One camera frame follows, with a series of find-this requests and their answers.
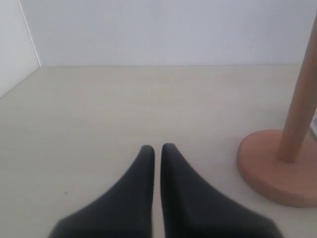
white wall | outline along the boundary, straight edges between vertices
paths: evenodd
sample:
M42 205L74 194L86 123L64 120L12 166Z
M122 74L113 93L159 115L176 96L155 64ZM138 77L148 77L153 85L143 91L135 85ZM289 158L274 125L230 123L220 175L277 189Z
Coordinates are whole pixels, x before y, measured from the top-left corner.
M0 0L0 97L39 67L18 0Z
M43 65L300 62L316 0L21 0Z

beige table surface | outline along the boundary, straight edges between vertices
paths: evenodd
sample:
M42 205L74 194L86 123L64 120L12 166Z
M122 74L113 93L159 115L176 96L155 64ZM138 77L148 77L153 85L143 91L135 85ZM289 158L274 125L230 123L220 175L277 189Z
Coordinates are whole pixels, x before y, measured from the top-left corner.
M154 237L164 237L160 150L175 143L196 171L276 221L286 238L316 238L317 208L271 202L235 165L251 132L283 128L298 65L47 67L0 99L0 237L45 238L156 150Z

wooden pole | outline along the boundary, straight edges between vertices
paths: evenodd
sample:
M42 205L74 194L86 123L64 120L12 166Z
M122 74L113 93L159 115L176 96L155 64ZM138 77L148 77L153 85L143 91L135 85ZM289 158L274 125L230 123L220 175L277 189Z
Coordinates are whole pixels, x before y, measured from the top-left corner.
M278 159L296 161L317 107L317 16L286 119Z

wooden paper towel holder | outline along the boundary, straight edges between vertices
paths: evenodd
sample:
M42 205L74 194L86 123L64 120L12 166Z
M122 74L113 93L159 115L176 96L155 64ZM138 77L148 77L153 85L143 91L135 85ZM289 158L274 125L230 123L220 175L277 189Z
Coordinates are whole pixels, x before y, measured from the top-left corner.
M237 153L243 179L263 196L289 206L317 206L317 142L306 137L317 107L317 16L284 130L248 135Z

round wooden base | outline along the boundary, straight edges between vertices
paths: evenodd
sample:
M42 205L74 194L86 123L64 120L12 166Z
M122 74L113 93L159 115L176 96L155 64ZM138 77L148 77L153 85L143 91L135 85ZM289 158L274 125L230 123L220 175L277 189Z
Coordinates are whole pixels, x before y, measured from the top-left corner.
M284 205L317 206L317 142L306 137L296 162L276 157L281 130L262 130L240 144L237 165L243 179L263 196Z

